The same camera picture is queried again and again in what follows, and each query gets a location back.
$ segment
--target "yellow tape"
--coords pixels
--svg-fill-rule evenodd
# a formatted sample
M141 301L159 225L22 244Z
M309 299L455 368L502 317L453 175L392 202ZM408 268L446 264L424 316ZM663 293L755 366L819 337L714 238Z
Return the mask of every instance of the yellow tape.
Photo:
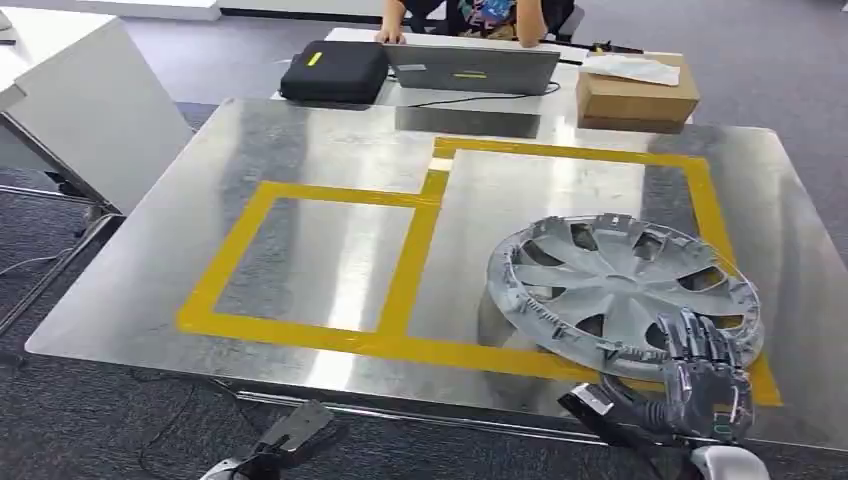
M627 162L679 167L684 170L703 237L722 257L733 262L733 250L703 158L654 155L585 148L536 145L494 140L437 138L431 165L444 168L428 171L419 194L378 192L309 185L263 182L224 240L194 291L178 312L180 329L188 332L274 343L295 347L335 350L392 360L421 362L445 367L467 368L575 382L596 381L597 372L553 354L467 345L406 336L407 323L415 304L421 271L438 220L441 199L447 188L449 160L456 151L481 150L521 155L568 157L610 162ZM302 198L349 203L369 203L415 208L395 274L389 286L377 332L354 332L283 322L264 318L214 312L220 294L237 268L240 258L259 230L277 198ZM760 405L780 406L781 398L761 355L749 369L754 400ZM642 389L656 390L660 384L632 382Z
M318 63L318 60L321 60L322 55L324 55L323 52L315 52L315 54L312 55L312 58L309 59L309 63L307 63L306 66L314 67L315 64Z
M689 185L692 209L698 222L701 237L712 245L719 254L719 263L726 271L736 270L736 255L724 226L721 204L718 201L713 182L710 179L710 167L703 158L690 158L682 165ZM748 374L754 386L754 398L763 405L783 405L780 390L768 366L768 358L763 352L748 367Z
M439 158L452 158L457 150L475 150L478 152L512 153L543 157L564 157L583 160L601 160L605 162L639 163L681 167L687 161L697 158L686 155L636 153L621 150L599 150L595 148L562 147L535 143L501 142L498 140L479 140L472 138L438 137L435 155Z
M448 172L430 170L421 189L422 198L441 201L448 185ZM430 253L430 241L439 218L439 206L418 208L412 216L406 240L398 258L392 283L386 295L386 303L380 314L377 332L384 335L403 336L412 316L415 298L418 295L418 282L424 263Z

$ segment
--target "silver laptop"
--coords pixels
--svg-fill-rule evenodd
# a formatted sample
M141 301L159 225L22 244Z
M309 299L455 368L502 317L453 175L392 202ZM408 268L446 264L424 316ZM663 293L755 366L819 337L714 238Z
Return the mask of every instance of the silver laptop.
M407 88L541 95L559 53L424 45L384 45Z

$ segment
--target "yellow sticker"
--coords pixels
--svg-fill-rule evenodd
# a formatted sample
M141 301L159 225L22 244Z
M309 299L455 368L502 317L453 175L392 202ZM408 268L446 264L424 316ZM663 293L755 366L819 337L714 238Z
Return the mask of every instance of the yellow sticker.
M485 73L454 73L456 78L488 78Z
M307 67L314 67L315 64L318 63L318 60L321 59L321 55L324 55L324 53L323 52L315 52L315 54L312 55L312 58L309 59L309 63L307 63L306 66Z

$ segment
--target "black case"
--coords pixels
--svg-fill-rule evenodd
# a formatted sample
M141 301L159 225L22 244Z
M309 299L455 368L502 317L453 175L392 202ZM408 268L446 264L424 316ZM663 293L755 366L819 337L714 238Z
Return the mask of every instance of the black case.
M289 100L374 103L389 61L375 42L329 42L306 46L280 81Z

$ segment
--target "white paper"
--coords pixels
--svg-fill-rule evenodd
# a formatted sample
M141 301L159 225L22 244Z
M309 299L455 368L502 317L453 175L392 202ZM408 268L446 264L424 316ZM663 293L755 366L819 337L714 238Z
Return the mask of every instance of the white paper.
M407 65L398 65L395 67L399 72L423 72L427 70L427 65L421 64L407 64Z
M598 55L586 57L581 72L629 78L640 82L658 83L676 87L680 84L680 67L672 67L656 60L624 55Z
M5 13L0 12L0 32L2 32L3 30L8 30L10 28L12 28L11 20L6 17Z

